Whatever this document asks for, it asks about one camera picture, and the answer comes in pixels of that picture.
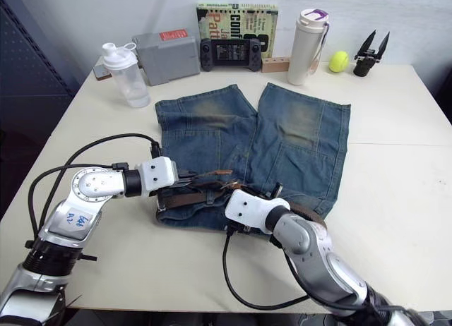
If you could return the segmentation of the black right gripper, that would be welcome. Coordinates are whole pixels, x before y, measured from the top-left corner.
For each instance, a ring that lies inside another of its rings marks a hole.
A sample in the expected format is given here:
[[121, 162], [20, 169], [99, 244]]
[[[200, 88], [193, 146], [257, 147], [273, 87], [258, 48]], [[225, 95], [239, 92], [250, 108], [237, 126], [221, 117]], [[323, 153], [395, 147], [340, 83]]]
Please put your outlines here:
[[239, 181], [226, 181], [219, 183], [218, 191], [221, 193], [228, 193], [230, 191], [241, 190], [250, 195], [256, 196], [258, 198], [265, 198], [265, 195], [262, 192], [255, 190], [250, 186], [246, 186]]

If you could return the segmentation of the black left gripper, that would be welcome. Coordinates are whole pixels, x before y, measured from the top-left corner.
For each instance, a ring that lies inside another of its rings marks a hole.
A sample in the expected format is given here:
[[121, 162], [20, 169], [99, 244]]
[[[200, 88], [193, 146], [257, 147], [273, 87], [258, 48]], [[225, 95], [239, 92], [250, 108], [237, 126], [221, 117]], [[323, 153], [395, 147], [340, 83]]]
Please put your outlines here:
[[215, 175], [216, 173], [214, 171], [194, 175], [193, 171], [181, 170], [178, 173], [178, 181], [175, 183], [175, 188], [183, 188], [187, 186], [190, 190], [197, 192], [220, 191], [221, 190], [220, 181], [192, 183], [192, 181], [197, 181], [198, 179], [204, 179]]

